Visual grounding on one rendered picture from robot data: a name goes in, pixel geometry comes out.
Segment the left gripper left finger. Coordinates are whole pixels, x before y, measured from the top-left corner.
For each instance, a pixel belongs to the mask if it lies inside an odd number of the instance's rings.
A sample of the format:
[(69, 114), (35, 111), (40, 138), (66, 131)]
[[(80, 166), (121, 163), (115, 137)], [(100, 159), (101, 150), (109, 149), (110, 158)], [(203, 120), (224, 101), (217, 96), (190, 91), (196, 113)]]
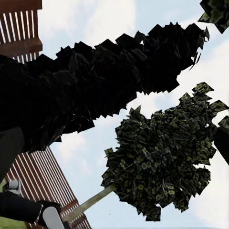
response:
[(21, 127), (0, 132), (0, 184), (25, 145)]

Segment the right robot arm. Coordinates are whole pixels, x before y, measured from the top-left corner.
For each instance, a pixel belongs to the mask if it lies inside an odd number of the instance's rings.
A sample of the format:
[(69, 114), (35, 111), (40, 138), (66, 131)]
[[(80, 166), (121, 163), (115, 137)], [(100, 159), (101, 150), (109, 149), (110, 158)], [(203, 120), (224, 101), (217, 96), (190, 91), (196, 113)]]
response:
[(1, 217), (30, 224), (34, 224), (39, 218), (38, 224), (46, 229), (71, 229), (70, 222), (62, 220), (61, 204), (43, 199), (32, 201), (29, 198), (19, 197), (20, 193), (21, 180), (12, 180), (4, 185), (3, 192), (0, 192)]

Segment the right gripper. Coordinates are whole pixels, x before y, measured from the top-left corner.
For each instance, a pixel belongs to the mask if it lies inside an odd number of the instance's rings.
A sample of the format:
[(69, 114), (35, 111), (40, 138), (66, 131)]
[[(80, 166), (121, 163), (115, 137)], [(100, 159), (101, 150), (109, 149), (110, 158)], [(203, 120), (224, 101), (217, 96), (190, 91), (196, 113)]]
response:
[(0, 192), (0, 216), (21, 220), (29, 206), (30, 199), (14, 195), (11, 191)]

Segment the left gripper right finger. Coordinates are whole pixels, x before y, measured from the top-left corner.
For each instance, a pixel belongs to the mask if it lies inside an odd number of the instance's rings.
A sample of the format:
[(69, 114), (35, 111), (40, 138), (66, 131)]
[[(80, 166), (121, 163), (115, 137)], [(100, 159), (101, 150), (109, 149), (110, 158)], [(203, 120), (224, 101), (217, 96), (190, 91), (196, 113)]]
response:
[(214, 144), (229, 165), (229, 128), (218, 127)]

